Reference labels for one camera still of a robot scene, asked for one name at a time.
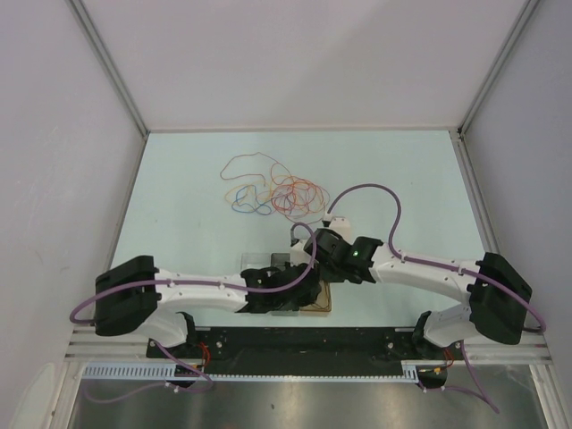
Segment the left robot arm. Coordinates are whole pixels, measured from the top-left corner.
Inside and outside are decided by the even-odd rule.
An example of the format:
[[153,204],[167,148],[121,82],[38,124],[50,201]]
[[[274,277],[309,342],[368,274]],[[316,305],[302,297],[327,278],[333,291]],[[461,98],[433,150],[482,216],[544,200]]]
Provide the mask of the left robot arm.
[[314,304],[322,290],[317,270],[305,263],[193,277],[160,269],[151,256],[139,256],[100,274],[96,293],[132,282],[145,284],[116,291],[96,302],[96,334],[137,334],[158,341],[181,358],[191,355],[198,345],[191,326],[193,309],[255,315],[298,311]]

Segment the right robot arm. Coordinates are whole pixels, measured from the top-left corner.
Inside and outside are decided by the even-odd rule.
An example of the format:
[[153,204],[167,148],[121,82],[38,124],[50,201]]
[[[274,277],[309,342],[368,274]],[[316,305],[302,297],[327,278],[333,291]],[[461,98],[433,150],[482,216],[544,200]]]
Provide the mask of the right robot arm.
[[330,283],[391,283],[427,290],[455,300],[453,307],[426,311],[412,333],[421,358],[477,336],[504,345],[519,344],[525,330],[532,289],[509,261],[487,252],[477,261],[457,265],[441,260],[397,256],[379,239],[358,237],[348,243],[338,232],[320,228],[313,239],[292,241],[290,261],[316,261]]

